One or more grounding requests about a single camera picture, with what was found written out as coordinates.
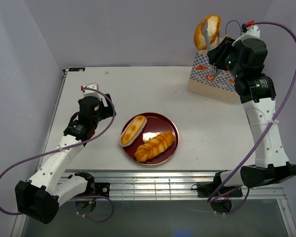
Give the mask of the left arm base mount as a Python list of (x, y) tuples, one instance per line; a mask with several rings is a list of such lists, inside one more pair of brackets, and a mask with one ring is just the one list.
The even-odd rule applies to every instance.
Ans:
[[(77, 195), (76, 197), (89, 197), (89, 196), (102, 196), (102, 197), (109, 197), (110, 195), (110, 183), (95, 183), (91, 188), (93, 188), (93, 193), (82, 193)], [(78, 212), (82, 213), (91, 213), (97, 205), (97, 199), (92, 198), (88, 201), (83, 201), (82, 199), (75, 200), (75, 208)]]

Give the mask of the metal tongs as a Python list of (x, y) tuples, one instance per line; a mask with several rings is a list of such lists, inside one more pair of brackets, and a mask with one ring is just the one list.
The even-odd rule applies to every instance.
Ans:
[[(208, 35), (208, 21), (207, 20), (205, 20), (201, 26), (201, 33), (204, 36), (207, 51), (210, 51), (211, 50), (211, 43), (210, 43), (210, 39), (209, 39), (209, 35)], [(211, 65), (211, 71), (212, 71), (213, 78), (215, 78), (220, 73), (220, 71), (217, 70), (214, 65)]]

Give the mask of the aluminium frame rail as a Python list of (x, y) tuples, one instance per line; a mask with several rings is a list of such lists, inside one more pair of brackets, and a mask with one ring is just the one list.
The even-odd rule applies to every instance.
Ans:
[(99, 183), (110, 183), (109, 197), (114, 201), (197, 200), (192, 188), (213, 180), (215, 172), (118, 172), (88, 171)]

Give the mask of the checkered paper bag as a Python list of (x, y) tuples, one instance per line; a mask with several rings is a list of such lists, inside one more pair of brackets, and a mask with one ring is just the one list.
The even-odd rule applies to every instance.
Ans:
[[(216, 48), (221, 41), (221, 37), (217, 38), (211, 44), (211, 49)], [(213, 78), (207, 52), (207, 49), (197, 50), (187, 84), (187, 91), (224, 103), (238, 104), (239, 96), (234, 88), (234, 77), (229, 71), (219, 70), (220, 73)]]

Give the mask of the braided twist bread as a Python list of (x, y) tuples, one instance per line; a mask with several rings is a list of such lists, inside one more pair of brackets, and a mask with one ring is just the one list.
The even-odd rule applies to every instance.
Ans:
[(140, 145), (134, 153), (137, 162), (146, 162), (166, 151), (175, 141), (171, 131), (165, 131)]

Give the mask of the round split bun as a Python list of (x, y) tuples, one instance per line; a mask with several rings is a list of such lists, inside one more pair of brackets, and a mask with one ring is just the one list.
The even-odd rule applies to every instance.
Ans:
[(205, 50), (220, 37), (221, 18), (218, 15), (206, 16), (196, 27), (194, 45), (198, 50)]

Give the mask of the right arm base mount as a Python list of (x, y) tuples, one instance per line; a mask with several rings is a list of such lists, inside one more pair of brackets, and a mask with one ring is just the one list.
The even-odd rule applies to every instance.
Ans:
[[(216, 189), (213, 183), (197, 182), (191, 186), (192, 191), (197, 191), (199, 198), (208, 198)], [(222, 187), (214, 197), (221, 196), (216, 201), (210, 203), (211, 208), (218, 214), (229, 214), (232, 209), (231, 198), (241, 198), (242, 190), (239, 187)]]

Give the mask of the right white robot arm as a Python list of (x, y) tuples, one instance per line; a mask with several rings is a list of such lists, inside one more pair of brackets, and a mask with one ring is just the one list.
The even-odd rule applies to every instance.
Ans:
[(214, 193), (225, 196), (231, 187), (255, 188), (279, 184), (296, 176), (296, 164), (286, 155), (276, 116), (276, 92), (273, 80), (264, 74), (266, 44), (260, 39), (234, 40), (225, 37), (207, 53), (209, 63), (230, 71), (235, 90), (245, 110), (254, 146), (245, 156), (255, 155), (253, 165), (244, 162), (233, 170), (217, 173), (213, 179)]

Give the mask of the dark red round plate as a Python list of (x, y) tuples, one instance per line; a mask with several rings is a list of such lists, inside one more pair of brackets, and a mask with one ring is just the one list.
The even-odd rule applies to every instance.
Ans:
[[(122, 147), (124, 153), (136, 164), (144, 165), (144, 166), (153, 166), (153, 165), (160, 165), (166, 161), (168, 161), (171, 156), (175, 153), (178, 143), (179, 143), (179, 132), (175, 124), (165, 117), (164, 115), (158, 113), (142, 113), (138, 114), (125, 124), (122, 129), (122, 132), (126, 129), (126, 127), (131, 123), (131, 121), (137, 116), (145, 116), (147, 119), (146, 125), (144, 126), (143, 130), (139, 134), (139, 136), (134, 140), (134, 142), (127, 146)], [(174, 143), (163, 153), (159, 154), (158, 156), (154, 157), (153, 159), (147, 160), (145, 162), (138, 162), (134, 156), (137, 148), (150, 140), (151, 138), (163, 133), (165, 131), (171, 131), (175, 137)]]

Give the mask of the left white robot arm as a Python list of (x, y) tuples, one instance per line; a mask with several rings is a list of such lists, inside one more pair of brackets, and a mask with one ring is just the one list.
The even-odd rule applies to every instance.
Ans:
[(92, 91), (83, 93), (78, 101), (79, 111), (71, 117), (56, 152), (28, 181), (18, 182), (15, 194), (19, 212), (48, 224), (59, 207), (71, 198), (87, 198), (94, 194), (94, 177), (89, 173), (80, 171), (63, 183), (59, 180), (95, 134), (98, 123), (114, 116), (112, 105), (105, 105), (100, 95)]

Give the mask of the blue label sticker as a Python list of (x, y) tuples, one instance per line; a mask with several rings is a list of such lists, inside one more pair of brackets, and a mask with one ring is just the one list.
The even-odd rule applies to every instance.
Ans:
[(73, 67), (68, 69), (69, 72), (84, 72), (85, 68), (78, 68), (78, 67)]

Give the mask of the sesame flat bread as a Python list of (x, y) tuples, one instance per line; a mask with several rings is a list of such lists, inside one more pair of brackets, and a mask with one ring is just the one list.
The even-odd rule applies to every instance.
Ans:
[(136, 116), (130, 121), (126, 126), (120, 137), (120, 144), (122, 147), (127, 147), (131, 145), (134, 140), (142, 132), (143, 128), (147, 123), (147, 118), (145, 116)]

